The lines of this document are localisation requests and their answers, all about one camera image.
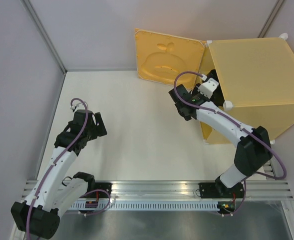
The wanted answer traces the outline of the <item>black loafer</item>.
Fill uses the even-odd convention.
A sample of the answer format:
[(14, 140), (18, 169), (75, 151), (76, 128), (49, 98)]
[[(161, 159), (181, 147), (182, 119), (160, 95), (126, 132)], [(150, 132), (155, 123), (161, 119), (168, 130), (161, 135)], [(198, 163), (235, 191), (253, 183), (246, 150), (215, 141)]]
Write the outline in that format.
[(218, 79), (218, 76), (217, 76), (217, 72), (215, 69), (212, 69), (208, 74), (207, 74), (207, 77), (210, 79), (210, 78), (213, 78), (215, 81), (219, 81)]

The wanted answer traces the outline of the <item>yellow cabinet door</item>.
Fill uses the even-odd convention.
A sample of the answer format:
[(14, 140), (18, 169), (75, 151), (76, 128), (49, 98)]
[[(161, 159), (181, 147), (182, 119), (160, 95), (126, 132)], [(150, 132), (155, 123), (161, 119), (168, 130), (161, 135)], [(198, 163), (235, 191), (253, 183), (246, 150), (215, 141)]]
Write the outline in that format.
[(135, 29), (138, 77), (173, 85), (182, 72), (198, 72), (206, 42), (181, 36)]

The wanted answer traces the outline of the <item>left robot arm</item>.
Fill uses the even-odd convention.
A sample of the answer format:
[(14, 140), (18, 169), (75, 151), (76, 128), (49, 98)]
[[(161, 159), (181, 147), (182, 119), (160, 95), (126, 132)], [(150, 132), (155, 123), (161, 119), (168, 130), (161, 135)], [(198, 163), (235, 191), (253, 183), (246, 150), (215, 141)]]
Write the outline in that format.
[(107, 135), (101, 113), (76, 110), (65, 129), (56, 137), (50, 161), (22, 202), (14, 202), (11, 214), (17, 228), (26, 236), (50, 239), (60, 219), (80, 197), (91, 198), (96, 186), (93, 175), (77, 172), (70, 183), (59, 191), (66, 172), (89, 141)]

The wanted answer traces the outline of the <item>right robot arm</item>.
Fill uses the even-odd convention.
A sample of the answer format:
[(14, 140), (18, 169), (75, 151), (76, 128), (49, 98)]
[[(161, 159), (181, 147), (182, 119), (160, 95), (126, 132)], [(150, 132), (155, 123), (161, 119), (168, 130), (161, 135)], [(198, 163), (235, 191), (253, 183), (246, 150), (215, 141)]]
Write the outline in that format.
[(218, 196), (230, 195), (234, 186), (255, 174), (273, 157), (269, 134), (264, 127), (241, 123), (201, 93), (188, 92), (182, 84), (170, 90), (169, 95), (186, 121), (195, 119), (209, 125), (236, 147), (233, 164), (215, 180)]

